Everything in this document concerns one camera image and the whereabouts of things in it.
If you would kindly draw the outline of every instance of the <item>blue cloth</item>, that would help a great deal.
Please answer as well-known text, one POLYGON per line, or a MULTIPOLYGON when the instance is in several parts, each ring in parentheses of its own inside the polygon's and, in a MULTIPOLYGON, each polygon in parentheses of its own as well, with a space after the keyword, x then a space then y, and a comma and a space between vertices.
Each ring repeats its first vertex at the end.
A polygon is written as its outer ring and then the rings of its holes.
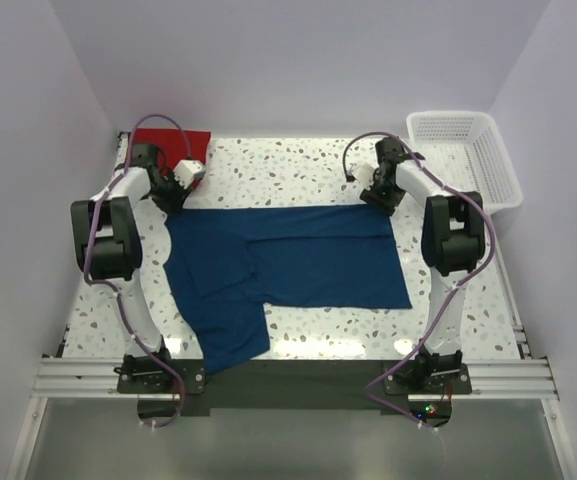
POLYGON ((389 217, 368 205, 184 210, 164 268, 214 373, 270 348, 263 303, 411 308, 389 217))

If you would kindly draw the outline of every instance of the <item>gray floor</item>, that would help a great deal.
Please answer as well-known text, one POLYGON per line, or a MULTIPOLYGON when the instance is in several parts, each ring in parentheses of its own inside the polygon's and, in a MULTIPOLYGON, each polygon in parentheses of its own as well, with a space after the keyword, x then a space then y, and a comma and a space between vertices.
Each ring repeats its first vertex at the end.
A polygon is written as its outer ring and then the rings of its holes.
POLYGON ((447 457, 436 435, 401 417, 259 410, 216 410, 151 435, 133 400, 55 400, 28 478, 562 478, 538 401, 462 401, 441 436, 447 457))

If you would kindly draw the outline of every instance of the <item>white enclosure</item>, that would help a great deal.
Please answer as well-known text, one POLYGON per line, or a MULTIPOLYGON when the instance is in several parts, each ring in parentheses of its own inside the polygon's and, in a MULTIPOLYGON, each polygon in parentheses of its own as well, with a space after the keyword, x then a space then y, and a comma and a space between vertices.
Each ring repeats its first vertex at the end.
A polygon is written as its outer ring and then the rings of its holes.
POLYGON ((0 478, 76 305, 69 205, 119 130, 403 134, 424 110, 497 122, 524 202, 495 222, 577 457, 577 1, 0 0, 0 478))

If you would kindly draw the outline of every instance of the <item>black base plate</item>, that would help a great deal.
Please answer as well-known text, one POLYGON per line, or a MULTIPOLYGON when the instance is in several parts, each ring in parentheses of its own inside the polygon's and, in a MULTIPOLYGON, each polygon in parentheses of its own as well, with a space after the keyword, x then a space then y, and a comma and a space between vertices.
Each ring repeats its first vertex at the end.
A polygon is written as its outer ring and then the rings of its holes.
MULTIPOLYGON (((394 365, 395 364, 385 367, 384 372, 388 371, 394 365)), ((441 375, 430 377, 422 388, 412 388, 398 382, 395 377, 392 380, 385 380, 384 386, 386 388, 386 395, 441 395, 446 389, 447 382, 450 382, 452 384, 453 395, 469 395, 472 393, 470 373, 465 363, 461 364, 459 375, 451 375, 450 377, 446 378, 441 375)))
MULTIPOLYGON (((181 375, 186 386, 186 394, 199 395, 203 392, 206 373, 204 372, 204 362, 202 360, 170 360, 168 361, 168 365, 181 375)), ((149 388, 139 380, 122 380, 121 377, 119 377, 117 393, 144 395, 148 393, 173 392, 172 387, 165 391, 158 391, 149 388)))

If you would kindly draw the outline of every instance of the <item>laundry basket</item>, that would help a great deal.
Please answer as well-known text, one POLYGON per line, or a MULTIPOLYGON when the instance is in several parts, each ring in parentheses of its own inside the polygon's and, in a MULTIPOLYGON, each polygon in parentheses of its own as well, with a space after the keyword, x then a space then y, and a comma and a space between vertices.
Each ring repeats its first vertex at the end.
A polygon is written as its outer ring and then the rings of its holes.
POLYGON ((417 112, 406 120, 410 142, 447 184, 481 193, 495 213, 523 200, 510 157, 492 117, 481 112, 417 112))

